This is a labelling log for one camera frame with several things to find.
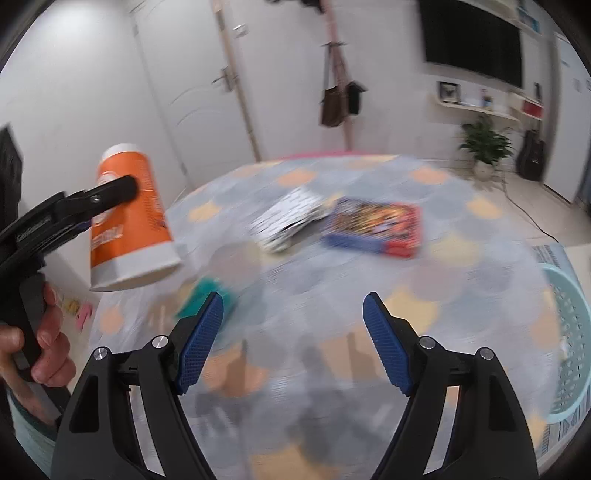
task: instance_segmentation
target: black cord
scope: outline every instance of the black cord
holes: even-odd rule
[[[507,200],[509,200],[513,205],[515,205],[519,210],[521,210],[524,214],[526,214],[528,216],[528,218],[534,222],[534,225],[538,228],[538,230],[540,232],[542,232],[544,235],[549,236],[550,238],[554,239],[554,241],[556,241],[557,244],[559,244],[560,242],[558,240],[556,240],[555,236],[550,235],[547,232],[544,232],[541,227],[536,223],[536,221],[531,217],[531,215],[529,213],[527,213],[522,207],[520,207],[519,205],[517,205],[513,200],[511,200],[511,197],[509,197],[509,194],[507,193],[507,182],[505,181],[505,169],[501,168],[501,171],[503,172],[502,175],[502,181],[503,181],[503,192],[505,192],[505,197],[507,197]]]

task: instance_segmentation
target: white plant pot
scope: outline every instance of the white plant pot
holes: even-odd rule
[[[495,168],[488,163],[477,160],[474,164],[474,176],[480,181],[488,181],[491,179]]]

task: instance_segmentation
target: white logo on cup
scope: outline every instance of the white logo on cup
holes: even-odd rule
[[[99,177],[99,179],[96,182],[96,186],[98,187],[104,183],[108,183],[110,181],[116,180],[117,178],[118,178],[118,176],[114,171],[106,171]],[[112,212],[113,212],[113,209],[110,208],[106,212],[99,213],[97,216],[93,217],[92,225],[99,226],[101,223],[103,223],[105,220],[107,220],[107,218],[110,217]]]

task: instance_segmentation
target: hand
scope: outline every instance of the hand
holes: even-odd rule
[[[65,387],[76,375],[76,366],[68,356],[70,342],[60,331],[63,315],[56,307],[56,294],[48,283],[44,286],[43,297],[47,309],[37,330],[37,341],[42,353],[31,368],[31,376],[37,383],[48,387]],[[12,361],[11,354],[18,352],[23,344],[24,335],[20,328],[0,325],[0,375],[23,407],[41,421],[51,424],[39,400],[18,376]]]

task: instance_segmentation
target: green sponge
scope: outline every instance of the green sponge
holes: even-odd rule
[[[203,277],[197,282],[191,295],[189,295],[187,301],[183,305],[183,308],[176,314],[178,319],[185,317],[191,317],[199,311],[201,305],[207,298],[207,296],[216,291],[222,298],[224,318],[227,318],[232,307],[234,306],[234,295],[225,288],[218,280],[210,277]]]

